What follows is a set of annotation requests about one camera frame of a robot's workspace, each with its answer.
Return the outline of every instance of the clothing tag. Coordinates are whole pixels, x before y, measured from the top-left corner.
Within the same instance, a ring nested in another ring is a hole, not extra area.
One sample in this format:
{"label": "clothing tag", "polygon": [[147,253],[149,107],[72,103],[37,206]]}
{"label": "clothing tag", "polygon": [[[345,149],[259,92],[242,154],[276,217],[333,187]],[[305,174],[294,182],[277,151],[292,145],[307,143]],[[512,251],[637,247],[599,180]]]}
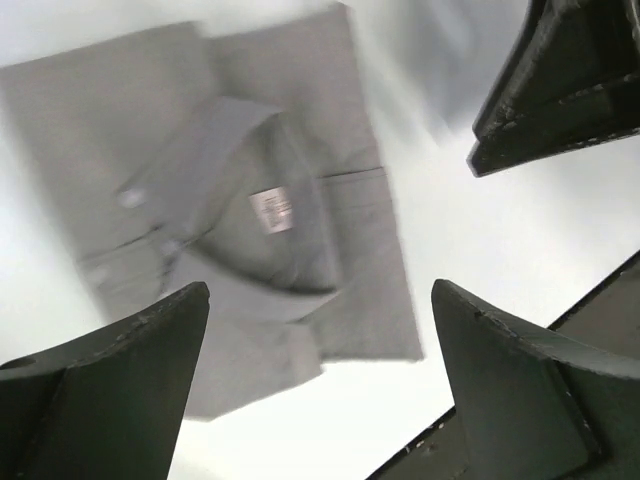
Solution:
{"label": "clothing tag", "polygon": [[291,202],[282,187],[249,197],[251,205],[267,234],[284,232],[293,227]]}

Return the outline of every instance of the white label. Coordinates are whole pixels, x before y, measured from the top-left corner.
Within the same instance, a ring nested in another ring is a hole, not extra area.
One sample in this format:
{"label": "white label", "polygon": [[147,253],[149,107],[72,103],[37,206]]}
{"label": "white label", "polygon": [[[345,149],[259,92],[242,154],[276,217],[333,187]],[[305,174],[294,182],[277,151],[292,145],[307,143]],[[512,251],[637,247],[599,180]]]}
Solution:
{"label": "white label", "polygon": [[249,197],[251,205],[267,234],[284,232],[293,227],[291,202],[282,187]]}

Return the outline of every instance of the gray shirt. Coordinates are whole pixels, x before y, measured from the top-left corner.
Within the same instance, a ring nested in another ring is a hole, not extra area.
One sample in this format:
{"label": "gray shirt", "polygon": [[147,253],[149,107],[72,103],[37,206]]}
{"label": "gray shirt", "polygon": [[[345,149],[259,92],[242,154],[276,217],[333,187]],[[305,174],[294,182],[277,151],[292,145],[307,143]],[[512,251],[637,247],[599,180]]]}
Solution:
{"label": "gray shirt", "polygon": [[207,282],[188,415],[325,360],[422,358],[345,7],[213,40],[155,28],[0,84],[109,318]]}

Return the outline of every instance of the white button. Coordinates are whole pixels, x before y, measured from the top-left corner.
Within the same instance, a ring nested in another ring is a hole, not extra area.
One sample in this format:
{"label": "white button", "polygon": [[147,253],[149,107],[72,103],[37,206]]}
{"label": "white button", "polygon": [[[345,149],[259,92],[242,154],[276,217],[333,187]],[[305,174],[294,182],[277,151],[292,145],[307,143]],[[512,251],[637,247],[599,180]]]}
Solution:
{"label": "white button", "polygon": [[118,195],[120,205],[126,208],[135,208],[147,201],[147,194],[141,188],[130,188]]}
{"label": "white button", "polygon": [[104,285],[104,283],[109,278],[109,268],[105,265],[95,267],[87,274],[87,277],[89,278],[89,281],[96,287]]}
{"label": "white button", "polygon": [[162,254],[165,257],[170,257],[178,253],[181,247],[182,246],[180,242],[177,242],[176,240],[168,240],[162,244],[162,247],[161,247]]}

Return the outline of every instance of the shirt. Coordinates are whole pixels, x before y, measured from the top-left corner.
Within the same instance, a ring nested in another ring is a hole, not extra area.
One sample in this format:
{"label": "shirt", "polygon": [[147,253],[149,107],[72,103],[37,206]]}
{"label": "shirt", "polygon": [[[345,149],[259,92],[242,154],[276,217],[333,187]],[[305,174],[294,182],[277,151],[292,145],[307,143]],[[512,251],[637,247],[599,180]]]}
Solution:
{"label": "shirt", "polygon": [[187,415],[322,361],[422,358],[344,6],[216,39],[158,27],[7,67],[0,86],[110,320],[209,286]]}

